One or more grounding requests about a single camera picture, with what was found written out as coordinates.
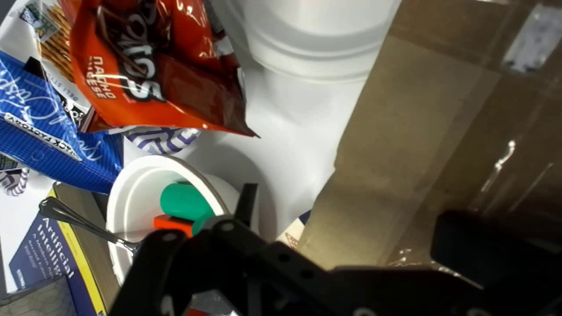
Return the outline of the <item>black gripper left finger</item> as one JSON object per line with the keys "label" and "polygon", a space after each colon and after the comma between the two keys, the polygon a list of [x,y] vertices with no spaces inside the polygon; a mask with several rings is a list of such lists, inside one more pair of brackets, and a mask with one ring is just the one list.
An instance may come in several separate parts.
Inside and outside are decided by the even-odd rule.
{"label": "black gripper left finger", "polygon": [[258,184],[257,183],[246,183],[243,186],[243,190],[241,190],[241,195],[239,195],[239,200],[237,200],[237,207],[236,207],[236,214],[234,214],[234,218],[237,221],[244,223],[246,227],[251,225],[257,198],[258,198]]}

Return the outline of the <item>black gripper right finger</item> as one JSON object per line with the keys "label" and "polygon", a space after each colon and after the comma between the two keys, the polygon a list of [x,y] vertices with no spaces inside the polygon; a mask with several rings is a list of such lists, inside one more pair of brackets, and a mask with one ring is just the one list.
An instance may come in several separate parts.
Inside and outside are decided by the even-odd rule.
{"label": "black gripper right finger", "polygon": [[559,260],[560,253],[520,239],[478,216],[446,211],[436,220],[431,258],[488,286],[510,274]]}

